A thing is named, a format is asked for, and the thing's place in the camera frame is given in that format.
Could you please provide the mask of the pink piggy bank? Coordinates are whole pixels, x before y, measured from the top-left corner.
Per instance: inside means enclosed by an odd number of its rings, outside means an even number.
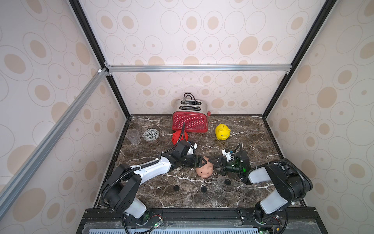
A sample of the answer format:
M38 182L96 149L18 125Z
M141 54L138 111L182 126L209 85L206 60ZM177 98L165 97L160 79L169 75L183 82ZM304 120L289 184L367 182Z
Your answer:
M196 168L196 173L199 177L206 179L213 175L213 164L208 161L207 157L203 157L206 164L202 167Z

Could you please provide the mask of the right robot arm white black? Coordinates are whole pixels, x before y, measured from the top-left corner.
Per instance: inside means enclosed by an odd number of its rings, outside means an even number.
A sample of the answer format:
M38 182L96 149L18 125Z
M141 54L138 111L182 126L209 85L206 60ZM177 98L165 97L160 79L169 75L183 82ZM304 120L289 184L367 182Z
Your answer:
M270 181L275 190L255 205L254 218L258 223L267 222L277 211L285 210L293 203L304 199L313 189L313 183L297 166L288 159L274 160L253 169L244 167L244 161L235 159L228 162L219 156L208 160L218 173L237 173L239 181L246 184L258 184Z

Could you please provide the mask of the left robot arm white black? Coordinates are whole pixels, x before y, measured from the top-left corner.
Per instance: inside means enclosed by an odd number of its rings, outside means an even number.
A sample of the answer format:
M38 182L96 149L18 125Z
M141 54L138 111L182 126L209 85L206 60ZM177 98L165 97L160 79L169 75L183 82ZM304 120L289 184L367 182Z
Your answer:
M180 158L171 154L162 154L150 162L128 166L119 165L101 188L100 204L111 208L120 215L131 215L136 219L147 219L149 211L146 205L136 198L137 191L143 183L166 174L179 166L200 168L207 160L200 155L185 155Z

